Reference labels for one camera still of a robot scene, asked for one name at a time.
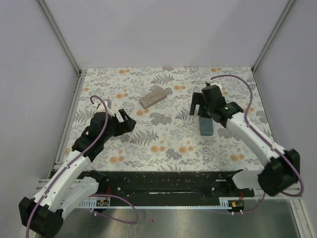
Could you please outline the grey-blue glasses case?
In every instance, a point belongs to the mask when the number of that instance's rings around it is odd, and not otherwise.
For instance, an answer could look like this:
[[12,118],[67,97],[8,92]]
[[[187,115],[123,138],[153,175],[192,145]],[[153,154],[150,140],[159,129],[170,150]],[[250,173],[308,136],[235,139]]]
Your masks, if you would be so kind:
[[199,131],[201,136],[213,135],[213,119],[199,117]]

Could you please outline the beige felt glasses case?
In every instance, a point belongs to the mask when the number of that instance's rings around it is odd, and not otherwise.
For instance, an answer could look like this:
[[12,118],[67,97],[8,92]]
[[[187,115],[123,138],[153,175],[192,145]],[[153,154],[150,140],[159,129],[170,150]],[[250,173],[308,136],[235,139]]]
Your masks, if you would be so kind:
[[164,100],[166,97],[167,97],[167,92],[161,87],[159,87],[155,89],[154,91],[152,91],[151,93],[140,98],[139,103],[144,109],[148,109],[151,106],[157,104],[158,102]]

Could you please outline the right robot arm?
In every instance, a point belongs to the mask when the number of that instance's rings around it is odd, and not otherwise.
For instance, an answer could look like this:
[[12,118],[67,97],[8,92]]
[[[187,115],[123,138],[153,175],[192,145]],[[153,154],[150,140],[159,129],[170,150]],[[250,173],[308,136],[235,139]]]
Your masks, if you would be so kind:
[[286,150],[248,121],[243,109],[235,102],[227,103],[220,88],[210,85],[192,94],[189,114],[213,119],[238,136],[256,155],[263,170],[241,170],[232,176],[238,189],[260,188],[269,196],[276,196],[299,181],[300,156]]

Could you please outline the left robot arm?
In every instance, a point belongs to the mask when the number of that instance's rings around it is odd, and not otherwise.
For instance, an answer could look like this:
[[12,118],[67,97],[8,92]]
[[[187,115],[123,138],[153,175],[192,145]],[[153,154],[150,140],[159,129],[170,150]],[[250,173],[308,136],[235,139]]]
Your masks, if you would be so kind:
[[103,151],[109,139],[134,130],[136,121],[123,109],[119,113],[122,122],[107,111],[95,113],[50,181],[32,198],[24,197],[20,201],[18,207],[21,223],[27,232],[32,230],[45,238],[53,238],[66,217],[84,199],[106,191],[106,176],[95,170],[89,171],[74,188],[71,185]]

